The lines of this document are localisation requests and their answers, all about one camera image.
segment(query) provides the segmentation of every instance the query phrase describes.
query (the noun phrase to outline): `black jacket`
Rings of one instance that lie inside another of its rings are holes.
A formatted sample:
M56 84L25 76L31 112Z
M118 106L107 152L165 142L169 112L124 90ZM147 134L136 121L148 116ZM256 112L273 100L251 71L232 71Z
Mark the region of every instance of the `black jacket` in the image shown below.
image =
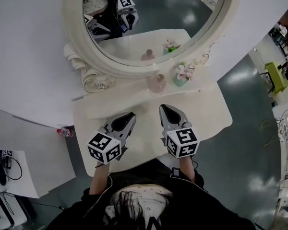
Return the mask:
M84 191L80 202L58 215L47 227L52 229L96 229L94 220L103 219L105 208L110 198L118 190L133 184L157 184L178 196L183 207L177 209L179 218L187 219L178 224L185 229L184 223L194 221L189 229L233 229L254 230L254 225L247 219L226 209L218 200L204 190L204 180L197 173L196 184L181 172L174 176L171 170L159 160L154 159L125 172L112 173L108 176L108 185L101 195L88 195Z

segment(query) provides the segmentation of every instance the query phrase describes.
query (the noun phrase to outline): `white vanity table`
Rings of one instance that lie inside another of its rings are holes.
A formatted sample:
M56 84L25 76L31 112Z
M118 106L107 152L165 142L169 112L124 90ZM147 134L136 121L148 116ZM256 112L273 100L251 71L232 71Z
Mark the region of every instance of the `white vanity table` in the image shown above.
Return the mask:
M161 104L181 109L198 130L200 140L211 138L231 125L226 102L211 78L209 58L213 45L224 36L222 30L238 3L239 0L220 0L204 27L192 38L184 29L161 29L97 43L83 20L82 0L63 0L65 32L70 41L64 55L75 69L81 69L83 86L92 92L73 105L78 143L90 176L94 175L97 160L91 157L86 142L114 114L132 111L137 122L127 139L129 149L120 161L111 163L110 172L127 170L167 153L160 140ZM164 54L162 43L167 42L169 35L181 46ZM147 49L156 58L139 61ZM182 62L193 74L187 84L179 87L173 77ZM156 74L163 74L166 81L160 93L150 91L145 80Z

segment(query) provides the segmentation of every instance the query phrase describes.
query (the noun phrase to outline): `gray floor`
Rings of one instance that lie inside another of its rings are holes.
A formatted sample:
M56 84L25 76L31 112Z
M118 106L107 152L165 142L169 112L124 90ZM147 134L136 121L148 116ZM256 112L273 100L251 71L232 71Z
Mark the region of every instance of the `gray floor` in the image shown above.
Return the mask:
M251 59L246 56L218 81L233 124L215 137L200 144L194 159L205 180L205 188L230 210L264 228L272 224L278 198L278 188L269 183L280 179L280 144L263 146L273 135L277 140L277 127L264 84ZM272 121L272 126L260 129L260 124ZM87 176L76 138L67 138L68 151L77 177L54 189L39 200L42 204L70 207L80 200L88 188ZM49 224L60 210L33 205L37 221ZM217 214L211 206L211 214Z
M200 0L133 0L138 24L124 35L159 29L185 29L193 37L212 11Z

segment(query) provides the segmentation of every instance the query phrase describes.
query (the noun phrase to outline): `oval mirror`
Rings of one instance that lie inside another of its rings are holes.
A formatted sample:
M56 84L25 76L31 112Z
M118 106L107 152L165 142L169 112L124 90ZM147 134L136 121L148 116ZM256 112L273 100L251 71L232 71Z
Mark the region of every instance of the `oval mirror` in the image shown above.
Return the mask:
M223 2L83 0L83 18L91 40L105 56L124 65L148 66L194 44L213 24Z

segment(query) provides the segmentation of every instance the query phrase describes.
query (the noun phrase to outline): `white tabletop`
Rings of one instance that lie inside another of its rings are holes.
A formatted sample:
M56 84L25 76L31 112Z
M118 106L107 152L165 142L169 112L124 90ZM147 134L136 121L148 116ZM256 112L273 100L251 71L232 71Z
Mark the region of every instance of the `white tabletop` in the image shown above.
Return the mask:
M200 92L163 96L122 110L122 112L134 112L137 115L137 121L131 136L127 139L126 147L129 149L120 161L111 162L110 172L131 169L167 153L167 149L160 140L163 130L159 117L161 104L170 104L181 109L198 131L201 140L215 136L232 124L230 112L217 83ZM97 160L90 156L86 141L93 131L104 125L106 119L88 119L83 99L74 103L73 119L86 172L93 176Z
M99 43L99 46L117 58L141 60L142 55L148 49L153 51L156 58L163 56L163 44L166 44L168 39L175 40L177 44L183 45L191 38L184 29L160 29L104 40Z

